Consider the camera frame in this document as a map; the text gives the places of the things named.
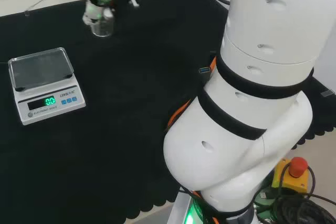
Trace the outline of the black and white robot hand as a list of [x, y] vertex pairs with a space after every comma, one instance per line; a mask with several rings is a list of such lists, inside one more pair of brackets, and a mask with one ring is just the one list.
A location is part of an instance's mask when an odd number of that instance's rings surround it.
[[100, 7], [86, 0], [85, 12], [82, 17], [83, 22], [91, 28], [103, 25], [113, 25], [114, 14], [109, 7]]

